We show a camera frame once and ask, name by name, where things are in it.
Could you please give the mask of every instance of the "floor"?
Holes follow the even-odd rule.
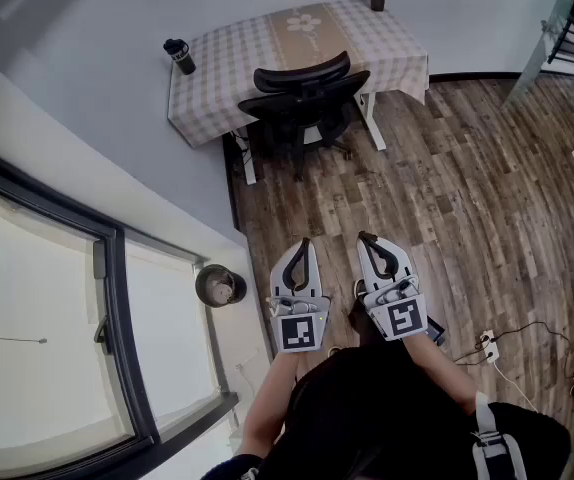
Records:
[[[312,239],[323,291],[333,297],[325,351],[357,344],[345,316],[360,277],[360,230],[408,252],[451,357],[474,350],[489,328],[498,335],[542,320],[566,335],[571,347],[542,325],[507,335],[498,366],[570,430],[571,471],[574,400],[565,377],[574,370],[574,78],[541,75],[520,103],[501,110],[512,84],[434,83],[426,106],[380,93],[374,116],[385,151],[374,149],[356,119],[343,137],[351,161],[332,150],[309,154],[304,182],[294,183],[287,160],[256,159],[260,180],[247,186],[236,178],[234,194],[261,300],[282,253]],[[308,354],[303,371],[325,351]],[[466,368],[492,399],[526,407],[491,366]]]

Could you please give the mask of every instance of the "power strip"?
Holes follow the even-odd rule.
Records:
[[[500,359],[500,353],[498,352],[498,345],[496,345],[496,343],[492,341],[493,339],[494,339],[494,331],[492,331],[491,329],[489,331],[485,331],[480,335],[480,343],[483,347],[482,350],[487,356],[487,362],[489,364],[493,364],[498,359]]]

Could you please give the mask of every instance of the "office chair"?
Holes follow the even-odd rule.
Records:
[[[304,69],[269,71],[257,69],[254,84],[270,93],[241,101],[238,108],[265,125],[265,149],[270,153],[290,150],[295,178],[303,180],[305,152],[335,147],[351,158],[351,150],[337,139],[350,122],[350,105],[354,94],[369,78],[369,71],[345,76],[350,61],[347,52]],[[317,127],[322,140],[305,144],[305,130]]]

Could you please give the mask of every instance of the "desk leg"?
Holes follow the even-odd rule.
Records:
[[[367,94],[354,94],[354,99],[356,100],[356,103],[358,103],[358,108],[365,119],[365,124],[367,125],[367,129],[369,130],[369,134],[371,135],[374,144],[376,145],[376,149],[378,151],[386,149],[387,146],[385,145],[383,136],[378,129],[376,121],[374,121],[376,93],[370,92]]]
[[[249,137],[247,137],[247,127],[243,126],[236,130],[236,134],[240,137],[247,139],[245,142],[240,137],[236,137],[236,144],[243,151],[243,167],[245,168],[245,179],[247,180],[247,185],[253,185],[256,183],[256,172],[254,171],[254,159],[251,156],[251,147],[249,146]]]

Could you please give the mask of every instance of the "flower print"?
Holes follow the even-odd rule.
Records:
[[[312,18],[311,14],[301,14],[300,16],[289,18],[287,23],[287,30],[290,32],[296,32],[298,30],[311,32],[316,25],[320,25],[320,20],[318,18]]]

